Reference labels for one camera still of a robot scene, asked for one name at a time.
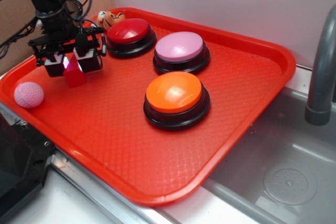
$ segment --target sink drain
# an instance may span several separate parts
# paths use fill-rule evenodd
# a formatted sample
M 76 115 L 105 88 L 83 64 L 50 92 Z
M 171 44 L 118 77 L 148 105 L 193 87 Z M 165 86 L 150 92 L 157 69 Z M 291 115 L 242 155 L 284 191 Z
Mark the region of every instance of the sink drain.
M 316 193 L 317 183 L 303 166 L 287 162 L 266 172 L 264 186 L 274 200 L 294 206 L 308 202 Z

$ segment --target black button base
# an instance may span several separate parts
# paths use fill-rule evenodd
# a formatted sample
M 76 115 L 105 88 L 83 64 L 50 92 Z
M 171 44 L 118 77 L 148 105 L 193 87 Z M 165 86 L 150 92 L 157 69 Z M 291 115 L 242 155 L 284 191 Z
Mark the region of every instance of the black button base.
M 169 62 L 161 59 L 156 51 L 154 52 L 153 64 L 158 74 L 168 73 L 172 71 L 185 71 L 189 73 L 199 73 L 205 69 L 210 62 L 210 51 L 203 42 L 202 51 L 194 58 L 186 61 Z
M 127 59 L 140 56 L 145 52 L 149 51 L 156 43 L 156 34 L 149 25 L 148 33 L 141 39 L 126 43 L 126 44 L 116 44 L 107 38 L 107 50 L 109 55 Z
M 210 95 L 202 85 L 200 100 L 192 108 L 175 114 L 166 114 L 154 110 L 145 96 L 143 110 L 150 124 L 158 129 L 166 131 L 186 130 L 195 126 L 206 117 L 210 110 Z

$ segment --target pink button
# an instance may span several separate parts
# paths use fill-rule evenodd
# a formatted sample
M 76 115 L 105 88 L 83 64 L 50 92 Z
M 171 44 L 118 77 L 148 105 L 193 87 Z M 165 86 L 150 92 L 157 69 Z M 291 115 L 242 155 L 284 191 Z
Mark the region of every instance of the pink button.
M 169 34 L 156 43 L 157 56 L 168 62 L 181 62 L 196 57 L 203 49 L 200 35 L 189 31 Z

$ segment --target button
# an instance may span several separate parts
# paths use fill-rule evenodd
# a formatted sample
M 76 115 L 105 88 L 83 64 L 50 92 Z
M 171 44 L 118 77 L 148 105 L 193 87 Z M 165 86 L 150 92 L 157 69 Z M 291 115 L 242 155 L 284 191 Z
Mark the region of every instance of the button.
M 144 19 L 129 18 L 112 26 L 107 36 L 117 44 L 127 44 L 143 38 L 149 31 L 148 23 Z
M 154 47 L 156 35 L 141 18 L 125 19 L 107 31 L 107 52 L 116 58 L 131 58 Z
M 160 39 L 155 50 L 160 59 L 181 62 L 196 57 L 203 49 L 200 35 L 189 31 L 169 34 Z
M 201 98 L 199 79 L 186 72 L 171 72 L 154 79 L 147 88 L 150 106 L 158 112 L 173 114 L 193 107 Z
M 199 73 L 210 62 L 210 51 L 200 35 L 179 31 L 161 38 L 155 46 L 153 65 L 157 73 Z
M 167 131 L 185 130 L 208 114 L 210 96 L 193 74 L 169 72 L 149 84 L 143 109 L 153 126 Z

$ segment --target plastic tray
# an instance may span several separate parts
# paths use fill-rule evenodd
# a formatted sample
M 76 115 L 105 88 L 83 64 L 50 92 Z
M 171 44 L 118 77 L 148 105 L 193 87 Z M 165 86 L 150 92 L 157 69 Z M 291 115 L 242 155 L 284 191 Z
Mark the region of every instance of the plastic tray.
M 133 8 L 111 10 L 143 18 L 157 39 L 192 31 L 211 53 L 197 74 L 211 97 L 211 110 L 197 126 L 180 132 L 152 127 L 143 113 L 148 84 L 158 75 L 154 49 L 132 59 L 103 58 L 103 69 L 69 88 L 50 78 L 35 58 L 0 81 L 0 100 L 61 150 L 133 202 L 157 206 L 194 191 L 292 77 L 296 63 L 285 48 L 265 41 Z M 13 98 L 18 83 L 42 86 L 45 100 L 34 109 Z

